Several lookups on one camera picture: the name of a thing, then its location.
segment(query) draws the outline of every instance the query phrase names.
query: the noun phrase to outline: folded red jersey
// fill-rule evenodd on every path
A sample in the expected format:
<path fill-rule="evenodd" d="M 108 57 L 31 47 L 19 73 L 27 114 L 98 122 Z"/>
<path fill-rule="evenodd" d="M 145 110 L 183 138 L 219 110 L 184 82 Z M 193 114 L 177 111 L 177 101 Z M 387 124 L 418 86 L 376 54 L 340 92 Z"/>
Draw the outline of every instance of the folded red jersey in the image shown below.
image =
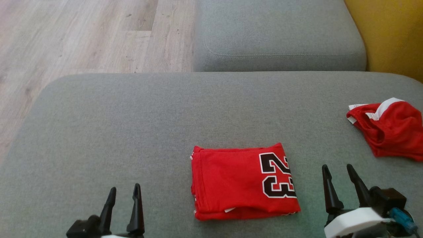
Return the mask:
<path fill-rule="evenodd" d="M 348 120 L 359 128 L 374 156 L 404 156 L 423 161 L 422 114 L 408 102 L 350 105 Z"/>
<path fill-rule="evenodd" d="M 300 211 L 282 144 L 203 149 L 191 155 L 195 217 L 255 219 Z"/>

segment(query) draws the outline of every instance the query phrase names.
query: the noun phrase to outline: white fabric edge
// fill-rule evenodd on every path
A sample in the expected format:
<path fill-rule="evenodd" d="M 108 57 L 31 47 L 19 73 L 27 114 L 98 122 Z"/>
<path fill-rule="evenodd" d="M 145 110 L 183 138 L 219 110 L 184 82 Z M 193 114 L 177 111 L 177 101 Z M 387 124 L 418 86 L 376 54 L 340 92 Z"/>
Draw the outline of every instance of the white fabric edge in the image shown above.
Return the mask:
<path fill-rule="evenodd" d="M 395 102 L 404 102 L 404 100 L 398 99 L 398 98 L 390 98 L 384 102 L 382 102 L 379 107 L 377 108 L 375 113 L 367 112 L 366 115 L 375 121 L 379 121 L 380 117 L 383 115 L 383 113 L 388 109 L 389 106 L 391 106 Z"/>
<path fill-rule="evenodd" d="M 232 211 L 233 209 L 235 209 L 235 208 L 228 208 L 228 209 L 225 209 L 225 212 L 226 212 L 226 213 L 228 213 L 228 212 Z"/>
<path fill-rule="evenodd" d="M 364 105 L 368 105 L 368 104 L 353 104 L 353 105 L 349 105 L 348 108 L 350 110 L 352 110 L 354 108 L 358 108 L 358 107 L 361 107 L 361 106 L 364 106 Z"/>
<path fill-rule="evenodd" d="M 351 124 L 354 124 L 355 122 L 357 122 L 357 120 L 352 116 L 347 117 L 347 119 L 349 120 L 349 122 L 351 122 Z"/>

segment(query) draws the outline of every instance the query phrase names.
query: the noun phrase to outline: gray fabric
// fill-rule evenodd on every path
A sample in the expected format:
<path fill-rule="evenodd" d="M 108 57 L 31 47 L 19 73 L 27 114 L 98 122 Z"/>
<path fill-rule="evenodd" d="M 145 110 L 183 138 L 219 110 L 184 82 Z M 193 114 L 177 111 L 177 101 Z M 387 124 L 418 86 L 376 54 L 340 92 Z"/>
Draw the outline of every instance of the gray fabric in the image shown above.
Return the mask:
<path fill-rule="evenodd" d="M 194 70 L 364 71 L 343 0 L 198 0 Z"/>
<path fill-rule="evenodd" d="M 76 75 L 48 85 L 0 168 L 1 237 L 64 237 L 118 190 L 112 231 L 124 232 L 140 183 L 149 237 L 323 237 L 321 166 L 347 208 L 351 163 L 368 187 L 394 187 L 423 223 L 423 163 L 375 158 L 348 105 L 397 97 L 423 111 L 423 84 L 370 72 Z M 302 212 L 247 221 L 194 218 L 195 145 L 282 142 Z"/>

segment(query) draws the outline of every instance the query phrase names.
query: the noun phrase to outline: black number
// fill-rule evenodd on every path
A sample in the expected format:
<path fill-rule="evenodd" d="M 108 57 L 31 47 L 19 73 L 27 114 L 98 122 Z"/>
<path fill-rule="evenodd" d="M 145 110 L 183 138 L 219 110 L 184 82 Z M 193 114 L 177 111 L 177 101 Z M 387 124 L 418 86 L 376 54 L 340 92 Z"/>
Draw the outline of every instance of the black number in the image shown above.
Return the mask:
<path fill-rule="evenodd" d="M 285 197 L 297 197 L 294 190 L 294 184 L 292 183 L 291 171 L 288 167 L 286 157 L 283 157 L 285 164 L 274 154 L 274 153 L 263 153 L 260 154 L 261 172 L 262 174 L 275 174 L 275 165 L 284 174 L 288 174 L 287 183 L 278 183 L 276 175 L 269 175 L 263 180 L 263 193 L 269 198 L 285 198 Z M 273 186 L 279 184 L 279 188 L 274 189 Z"/>

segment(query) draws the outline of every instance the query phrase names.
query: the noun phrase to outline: red basketball shorts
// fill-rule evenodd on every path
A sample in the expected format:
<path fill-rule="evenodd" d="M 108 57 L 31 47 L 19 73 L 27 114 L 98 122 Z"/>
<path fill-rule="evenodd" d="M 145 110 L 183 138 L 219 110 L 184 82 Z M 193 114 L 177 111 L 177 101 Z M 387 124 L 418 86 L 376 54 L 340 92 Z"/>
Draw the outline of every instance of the red basketball shorts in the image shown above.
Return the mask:
<path fill-rule="evenodd" d="M 282 144 L 268 148 L 194 148 L 195 217 L 255 219 L 300 211 Z"/>
<path fill-rule="evenodd" d="M 359 128 L 374 156 L 404 156 L 423 161 L 422 114 L 396 98 L 350 105 L 348 120 Z"/>

